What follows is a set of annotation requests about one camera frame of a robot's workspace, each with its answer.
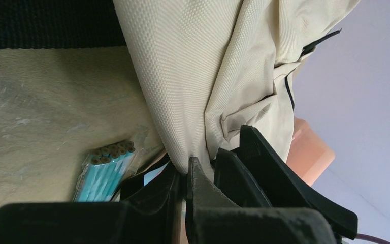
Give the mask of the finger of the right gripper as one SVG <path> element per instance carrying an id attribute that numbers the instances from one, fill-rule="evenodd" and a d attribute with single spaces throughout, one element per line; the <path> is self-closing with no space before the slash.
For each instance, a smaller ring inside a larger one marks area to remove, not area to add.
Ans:
<path id="1" fill-rule="evenodd" d="M 318 211 L 332 231 L 355 239 L 357 215 L 323 196 L 279 157 L 260 131 L 242 127 L 240 146 L 220 148 L 214 168 L 214 184 L 239 207 L 310 208 Z"/>

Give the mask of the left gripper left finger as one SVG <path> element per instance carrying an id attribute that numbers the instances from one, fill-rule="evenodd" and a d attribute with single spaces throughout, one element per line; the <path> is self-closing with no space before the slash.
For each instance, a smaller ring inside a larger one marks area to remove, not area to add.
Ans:
<path id="1" fill-rule="evenodd" d="M 168 165 L 120 202 L 7 204 L 0 208 L 0 243 L 172 243 L 180 182 Z"/>

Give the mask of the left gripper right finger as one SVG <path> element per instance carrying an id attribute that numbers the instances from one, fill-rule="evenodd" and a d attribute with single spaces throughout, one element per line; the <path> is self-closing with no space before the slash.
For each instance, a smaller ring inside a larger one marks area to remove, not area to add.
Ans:
<path id="1" fill-rule="evenodd" d="M 185 230 L 189 243 L 336 243 L 329 223 L 308 208 L 240 207 L 189 159 Z"/>

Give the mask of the blue cartoon children's book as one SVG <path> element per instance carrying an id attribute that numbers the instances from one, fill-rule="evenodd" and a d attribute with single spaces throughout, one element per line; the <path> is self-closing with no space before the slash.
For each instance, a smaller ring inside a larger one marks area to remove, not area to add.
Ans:
<path id="1" fill-rule="evenodd" d="M 160 175 L 167 165 L 168 163 L 157 163 L 149 168 L 143 176 L 143 186 L 148 185 L 152 180 Z"/>

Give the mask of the beige backpack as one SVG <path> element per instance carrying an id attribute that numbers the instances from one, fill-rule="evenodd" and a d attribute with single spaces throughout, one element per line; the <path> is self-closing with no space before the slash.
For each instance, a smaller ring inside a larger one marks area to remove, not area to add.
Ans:
<path id="1" fill-rule="evenodd" d="M 283 160 L 294 133 L 293 72 L 357 1 L 115 1 L 157 131 L 189 170 L 255 126 Z"/>

